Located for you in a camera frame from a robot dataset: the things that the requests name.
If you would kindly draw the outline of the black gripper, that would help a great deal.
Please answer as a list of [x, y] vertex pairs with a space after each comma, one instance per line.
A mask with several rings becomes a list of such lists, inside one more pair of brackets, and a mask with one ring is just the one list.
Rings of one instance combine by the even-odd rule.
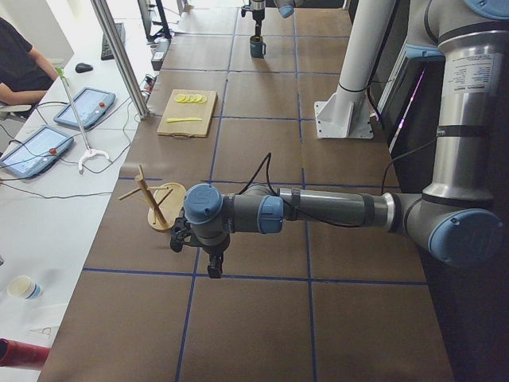
[[255, 21], [254, 35], [259, 37], [259, 21], [262, 21], [265, 18], [266, 1], [250, 0], [249, 9]]
[[211, 257], [208, 264], [208, 276], [220, 279], [223, 274], [223, 254], [230, 245], [229, 237], [200, 238], [201, 247]]

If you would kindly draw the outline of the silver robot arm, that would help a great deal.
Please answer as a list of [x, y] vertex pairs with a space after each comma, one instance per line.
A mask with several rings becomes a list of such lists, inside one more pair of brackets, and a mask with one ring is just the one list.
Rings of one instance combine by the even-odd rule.
[[500, 73], [508, 59], [507, 2], [411, 2], [406, 55], [445, 60], [433, 179], [421, 193], [372, 196], [249, 182], [239, 193], [223, 195], [213, 185], [199, 184], [185, 195], [170, 247], [202, 248], [213, 279], [223, 273], [232, 233], [277, 233], [287, 220], [379, 226], [410, 237], [453, 267], [495, 255], [503, 223], [490, 211], [485, 168]]
[[[294, 12], [294, 9], [297, 7], [297, 3], [295, 1], [275, 0], [274, 4], [283, 18], [288, 18], [291, 16]], [[247, 12], [251, 12], [252, 18], [255, 22], [254, 35], [256, 37], [261, 37], [262, 22], [265, 19], [266, 14], [266, 0], [249, 0], [248, 4], [243, 7], [241, 14], [245, 15]]]

